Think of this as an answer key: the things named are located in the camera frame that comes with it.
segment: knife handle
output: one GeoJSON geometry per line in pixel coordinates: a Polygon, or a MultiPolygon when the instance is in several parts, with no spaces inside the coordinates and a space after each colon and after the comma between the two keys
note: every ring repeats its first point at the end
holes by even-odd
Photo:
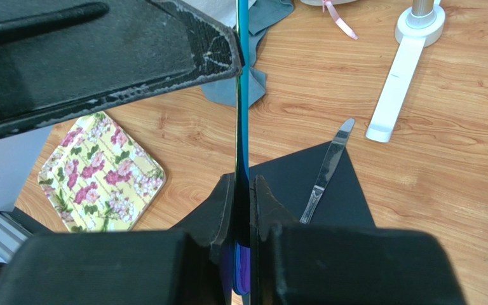
{"type": "Polygon", "coordinates": [[[313,212],[315,211],[315,208],[317,207],[317,204],[319,203],[319,200],[321,199],[324,191],[325,189],[320,186],[313,186],[312,193],[310,194],[310,199],[308,200],[308,205],[306,205],[306,209],[304,210],[304,213],[301,217],[301,223],[310,223],[313,212]]]}

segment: gray cloth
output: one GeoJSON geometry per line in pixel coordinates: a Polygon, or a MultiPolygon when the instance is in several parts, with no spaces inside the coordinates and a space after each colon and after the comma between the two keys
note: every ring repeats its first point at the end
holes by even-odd
{"type": "MultiPolygon", "coordinates": [[[[248,106],[251,106],[266,93],[266,74],[253,66],[257,60],[257,47],[268,28],[287,17],[293,11],[291,0],[257,0],[250,8],[250,84],[248,106]]],[[[235,106],[235,79],[224,79],[201,86],[207,99],[212,102],[235,106]]]]}

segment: wood grain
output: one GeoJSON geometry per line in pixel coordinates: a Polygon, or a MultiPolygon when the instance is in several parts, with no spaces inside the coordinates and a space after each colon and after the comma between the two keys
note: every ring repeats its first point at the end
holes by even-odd
{"type": "MultiPolygon", "coordinates": [[[[360,37],[353,41],[321,8],[296,1],[259,49],[268,93],[250,109],[250,163],[328,141],[354,117],[348,151],[376,224],[434,234],[467,300],[488,304],[488,1],[442,1],[444,33],[423,51],[392,140],[380,144],[364,133],[397,50],[394,25],[409,5],[338,6],[360,37]]],[[[199,88],[108,113],[168,174],[137,229],[170,227],[233,170],[234,109],[207,102],[199,88]]],[[[36,175],[72,124],[54,128],[17,200],[55,231],[65,227],[36,175]]]]}

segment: pink ribbon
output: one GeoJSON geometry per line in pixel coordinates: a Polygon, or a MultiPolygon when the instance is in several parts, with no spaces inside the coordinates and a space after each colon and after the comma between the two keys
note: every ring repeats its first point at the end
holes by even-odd
{"type": "Polygon", "coordinates": [[[344,20],[338,15],[338,12],[334,8],[334,5],[332,5],[332,2],[330,0],[322,0],[323,1],[323,12],[325,12],[325,6],[327,6],[327,9],[329,10],[330,16],[334,20],[334,22],[338,25],[338,27],[344,31],[349,37],[357,40],[358,36],[355,34],[355,32],[351,29],[351,27],[348,26],[344,20]]]}

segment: butter knife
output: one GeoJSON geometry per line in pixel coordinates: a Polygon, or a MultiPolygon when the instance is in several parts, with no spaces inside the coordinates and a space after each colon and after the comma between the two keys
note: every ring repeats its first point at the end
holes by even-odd
{"type": "Polygon", "coordinates": [[[355,119],[353,118],[345,121],[332,139],[332,142],[327,149],[325,159],[323,159],[323,164],[321,164],[321,170],[319,171],[319,175],[313,186],[308,205],[301,217],[301,223],[310,223],[313,212],[315,211],[321,196],[323,196],[323,192],[325,191],[325,188],[327,188],[327,184],[329,184],[330,178],[332,178],[332,175],[338,166],[338,162],[340,162],[340,157],[344,152],[344,147],[346,147],[346,143],[348,142],[354,124],[355,119]]]}

